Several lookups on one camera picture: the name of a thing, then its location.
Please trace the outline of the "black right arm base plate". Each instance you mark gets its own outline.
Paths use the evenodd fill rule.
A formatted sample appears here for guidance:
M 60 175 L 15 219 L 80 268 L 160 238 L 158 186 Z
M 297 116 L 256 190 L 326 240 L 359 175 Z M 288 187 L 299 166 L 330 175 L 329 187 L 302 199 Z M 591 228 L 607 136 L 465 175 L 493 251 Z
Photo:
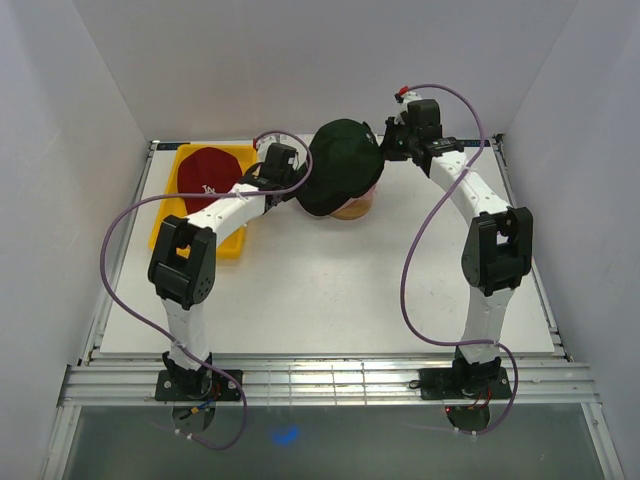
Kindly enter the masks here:
M 512 389 L 506 370 L 488 378 L 462 379 L 452 368 L 423 368 L 418 370 L 417 386 L 423 400 L 463 400 L 491 394 L 492 399 L 508 400 Z

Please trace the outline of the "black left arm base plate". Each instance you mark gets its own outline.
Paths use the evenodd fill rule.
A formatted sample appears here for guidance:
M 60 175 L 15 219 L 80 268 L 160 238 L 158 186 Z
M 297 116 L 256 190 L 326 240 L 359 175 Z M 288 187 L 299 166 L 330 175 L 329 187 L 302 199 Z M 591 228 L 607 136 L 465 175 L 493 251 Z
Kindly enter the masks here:
M 160 402 L 239 401 L 241 394 L 233 381 L 216 372 L 207 371 L 187 380 L 162 370 L 153 398 Z

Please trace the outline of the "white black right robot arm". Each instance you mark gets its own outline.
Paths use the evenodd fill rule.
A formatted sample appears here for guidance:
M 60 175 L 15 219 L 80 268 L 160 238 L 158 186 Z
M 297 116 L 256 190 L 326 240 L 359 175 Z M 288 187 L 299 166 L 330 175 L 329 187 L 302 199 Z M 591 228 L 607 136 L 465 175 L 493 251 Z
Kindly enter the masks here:
M 400 111 L 385 122 L 383 155 L 412 160 L 444 190 L 468 226 L 461 255 L 470 287 L 465 329 L 452 366 L 431 383 L 474 397 L 499 377 L 506 308 L 532 267 L 533 216 L 525 207 L 512 207 L 473 171 L 463 143 L 444 136 L 435 100 L 409 90 L 395 98 Z

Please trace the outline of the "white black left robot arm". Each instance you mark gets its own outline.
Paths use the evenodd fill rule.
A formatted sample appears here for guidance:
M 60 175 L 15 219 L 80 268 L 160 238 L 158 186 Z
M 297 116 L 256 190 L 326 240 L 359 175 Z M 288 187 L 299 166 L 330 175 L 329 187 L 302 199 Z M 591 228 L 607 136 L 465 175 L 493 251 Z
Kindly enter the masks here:
M 234 381 L 210 370 L 204 301 L 213 290 L 217 250 L 249 221 L 289 199 L 304 176 L 295 148 L 273 143 L 263 161 L 243 168 L 229 151 L 199 147 L 174 170 L 184 215 L 170 213 L 159 225 L 148 269 L 161 299 L 172 345 L 162 356 L 159 400 L 235 400 Z

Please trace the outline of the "dark green NY cap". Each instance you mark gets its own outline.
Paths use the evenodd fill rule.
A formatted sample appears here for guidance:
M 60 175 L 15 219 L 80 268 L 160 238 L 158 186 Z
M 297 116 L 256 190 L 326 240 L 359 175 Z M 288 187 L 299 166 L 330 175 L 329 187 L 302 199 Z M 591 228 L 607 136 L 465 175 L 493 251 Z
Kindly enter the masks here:
M 385 166 L 374 132 L 367 123 L 352 119 L 337 119 L 320 127 L 310 151 L 311 174 L 296 191 L 296 199 L 316 217 L 328 216 L 367 194 Z

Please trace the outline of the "pink LA baseball cap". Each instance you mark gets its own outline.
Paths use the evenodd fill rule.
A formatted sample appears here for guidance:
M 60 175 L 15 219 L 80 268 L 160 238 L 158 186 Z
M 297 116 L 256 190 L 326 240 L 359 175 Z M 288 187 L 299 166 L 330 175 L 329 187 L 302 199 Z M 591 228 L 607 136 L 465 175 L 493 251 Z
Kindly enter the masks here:
M 374 184 L 364 194 L 360 195 L 359 197 L 349 198 L 342 206 L 336 209 L 336 212 L 349 208 L 353 204 L 359 205 L 362 202 L 364 202 L 365 204 L 371 204 L 373 201 L 376 187 L 377 185 Z

